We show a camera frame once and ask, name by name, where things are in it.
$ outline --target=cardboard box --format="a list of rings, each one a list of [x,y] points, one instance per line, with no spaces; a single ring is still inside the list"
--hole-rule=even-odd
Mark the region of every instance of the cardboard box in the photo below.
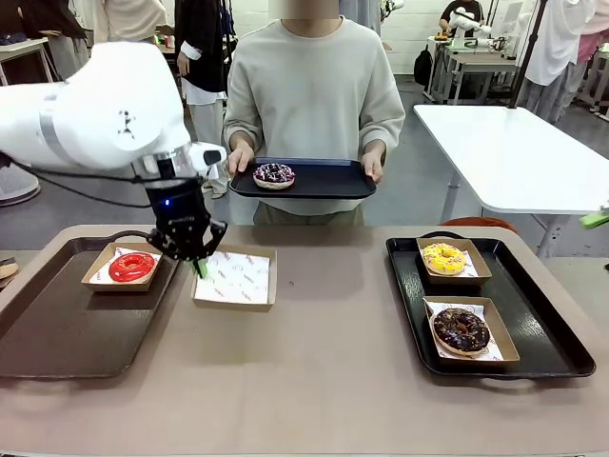
[[[486,281],[493,277],[491,270],[488,269],[486,262],[482,259],[482,256],[474,243],[471,240],[455,240],[453,238],[418,238],[417,245],[419,246],[419,251],[427,248],[428,246],[445,243],[453,248],[457,248],[461,251],[467,251],[469,253],[470,258],[472,259],[472,263],[476,268],[476,272],[478,276],[474,278],[463,278],[458,276],[445,276],[431,271],[427,266],[425,266],[425,270],[427,271],[427,276],[429,278],[429,282],[431,284],[441,285],[441,286],[482,286]]]
[[[198,278],[194,277],[192,281],[192,292],[190,297],[198,308],[210,308],[210,309],[228,309],[233,311],[251,311],[251,312],[269,312],[270,309],[275,305],[275,298],[277,296],[277,251],[272,248],[261,248],[257,246],[230,246],[220,245],[217,249],[219,252],[236,253],[252,255],[256,257],[266,257],[269,259],[269,270],[268,270],[268,302],[263,305],[252,305],[247,303],[227,303],[227,302],[214,302],[208,300],[200,300],[195,298],[195,292],[197,290]]]
[[[488,325],[497,346],[501,352],[501,357],[503,360],[492,361],[492,360],[475,360],[475,359],[450,359],[447,357],[442,357],[440,354],[440,360],[447,364],[476,364],[476,365],[488,365],[488,366],[500,366],[506,364],[513,364],[518,362],[521,357],[514,346],[514,342],[512,341],[512,337],[510,336],[497,308],[495,308],[495,304],[490,298],[477,298],[477,297],[423,297],[427,302],[433,303],[450,303],[457,305],[476,305],[484,307],[484,322]],[[425,310],[427,312],[427,322],[429,323],[429,331],[431,334],[434,334],[433,331],[433,323],[431,322],[431,318],[433,316],[433,312],[431,308],[425,304]]]
[[[99,254],[95,262],[93,262],[91,268],[89,268],[87,273],[85,273],[82,284],[95,292],[147,292],[150,288],[154,275],[159,269],[159,265],[161,265],[162,258],[159,259],[149,274],[129,283],[93,284],[90,282],[93,275],[97,273],[97,271],[99,271],[100,268],[103,267],[107,262],[109,262],[112,257],[114,257],[116,248],[126,248],[156,255],[161,254],[159,250],[153,248],[148,243],[109,243],[102,253]]]

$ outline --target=green object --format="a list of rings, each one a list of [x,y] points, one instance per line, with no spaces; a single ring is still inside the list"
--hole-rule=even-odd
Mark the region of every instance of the green object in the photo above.
[[[207,277],[207,259],[194,261],[190,264],[192,267],[192,272],[199,276],[201,279],[206,279]]]
[[[595,212],[593,214],[583,216],[580,221],[581,225],[585,229],[595,229],[596,227],[602,226],[603,224],[607,224],[609,222],[609,214],[604,212]]]

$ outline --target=black cable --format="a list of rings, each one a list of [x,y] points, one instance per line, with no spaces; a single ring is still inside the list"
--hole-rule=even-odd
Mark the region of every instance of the black cable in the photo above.
[[[17,164],[15,162],[12,162],[15,165],[18,165],[18,167],[24,171],[27,171],[28,173],[34,174],[34,172],[36,173],[41,173],[41,174],[47,174],[49,176],[60,176],[62,178],[76,178],[76,179],[100,179],[100,180],[106,180],[106,181],[114,181],[114,182],[119,182],[119,183],[130,183],[130,184],[150,184],[150,183],[159,183],[159,182],[163,182],[163,181],[167,181],[167,178],[143,178],[142,176],[135,174],[132,178],[122,178],[120,176],[108,176],[105,174],[84,174],[84,173],[71,173],[69,171],[51,171],[49,169],[37,169],[35,167],[29,167],[27,165],[23,165],[23,164]],[[190,181],[190,180],[196,180],[197,177],[196,176],[192,176],[189,178],[181,178],[181,177],[175,177],[175,178],[171,178],[171,180],[183,180],[183,181]]]
[[[52,185],[58,187],[59,189],[67,190],[68,192],[75,193],[76,195],[80,195],[81,197],[85,197],[85,198],[88,198],[90,200],[94,200],[96,202],[106,203],[108,205],[114,205],[116,207],[122,207],[122,208],[132,208],[132,209],[149,209],[149,208],[152,208],[151,204],[148,204],[148,205],[132,205],[132,204],[129,204],[129,203],[114,202],[112,200],[107,200],[105,198],[95,197],[94,195],[89,195],[87,193],[81,192],[80,190],[72,189],[72,188],[69,188],[68,186],[64,186],[63,184],[60,184],[60,183],[58,183],[56,181],[52,181],[49,178],[47,178],[45,176],[42,176],[41,174],[36,172],[35,169],[32,169],[31,167],[27,167],[27,166],[21,165],[21,164],[19,164],[17,162],[12,162],[12,163],[16,167],[18,167],[19,169],[22,169],[23,171],[28,172],[29,174],[35,176],[36,178],[38,178],[41,181],[44,181],[45,183],[52,184]]]
[[[488,14],[487,14],[487,16],[486,16],[486,20],[487,20],[488,22],[490,22],[490,20],[491,20],[491,14],[493,13],[493,4],[494,4],[494,3],[495,3],[495,0],[491,0],[491,4],[490,4],[490,6],[488,7]]]
[[[493,19],[491,20],[490,16],[489,16],[489,27],[493,27],[495,25],[495,17],[497,16],[497,8],[499,7],[499,0],[497,1],[497,4],[495,5],[495,11],[493,12]]]

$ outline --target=white shirt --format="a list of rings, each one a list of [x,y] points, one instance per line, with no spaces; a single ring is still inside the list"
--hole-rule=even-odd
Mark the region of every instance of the white shirt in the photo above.
[[[228,80],[227,142],[244,131],[268,157],[360,160],[373,140],[383,140],[388,152],[395,148],[404,117],[381,38],[354,22],[344,19],[326,37],[304,38],[275,21],[237,47]],[[361,202],[265,203],[319,215],[353,210]]]
[[[160,0],[91,0],[95,15],[95,43],[142,41],[167,23]]]
[[[528,80],[549,86],[562,74],[569,62],[578,62],[581,33],[594,16],[596,4],[596,0],[547,2],[541,18],[540,37],[526,71]]]

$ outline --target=table leg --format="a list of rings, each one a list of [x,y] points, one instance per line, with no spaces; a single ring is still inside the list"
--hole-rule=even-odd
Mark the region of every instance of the table leg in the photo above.
[[[448,192],[446,193],[446,200],[444,201],[444,208],[442,209],[441,223],[450,221],[453,217],[453,209],[455,208],[455,201],[457,200],[457,192],[461,187],[461,177],[459,172],[455,170],[453,177],[448,185]]]
[[[9,81],[7,81],[7,75],[4,74],[4,69],[2,68],[2,64],[0,64],[0,85],[8,86]]]
[[[597,91],[594,94],[594,106],[590,108],[590,111],[600,111],[600,101],[605,93],[605,89],[607,89],[607,84],[609,84],[609,60],[605,61],[605,67],[602,69],[599,85],[597,86]]]
[[[457,74],[457,90],[455,91],[455,99],[453,100],[453,105],[457,106],[459,104],[459,95],[461,94],[461,86],[463,85],[463,65],[457,64],[455,72]]]
[[[448,103],[448,99],[450,98],[450,90],[453,89],[453,68],[455,68],[455,63],[456,61],[452,58],[452,56],[449,56],[448,68],[446,69],[446,74],[443,78],[443,86],[440,87],[440,90],[442,91],[442,105]]]
[[[570,220],[571,216],[567,214],[559,214],[553,217],[537,250],[537,256],[540,259],[548,259],[554,256],[556,247],[559,245],[560,238],[564,233],[564,228]]]
[[[42,60],[42,66],[45,68],[45,73],[47,74],[47,80],[50,83],[54,83],[53,77],[50,75],[49,62],[47,58],[47,53],[45,52],[44,45],[40,46],[40,59]]]
[[[438,65],[438,52],[434,56],[434,61],[431,64],[431,73],[429,74],[429,82],[427,83],[427,90],[423,91],[423,95],[425,95],[428,99],[433,100],[433,89],[434,89],[434,80],[436,79],[436,67]]]
[[[488,91],[491,89],[491,83],[493,82],[493,73],[486,73],[486,79],[484,79],[484,86],[482,86],[482,92],[480,94],[479,103],[484,105]]]

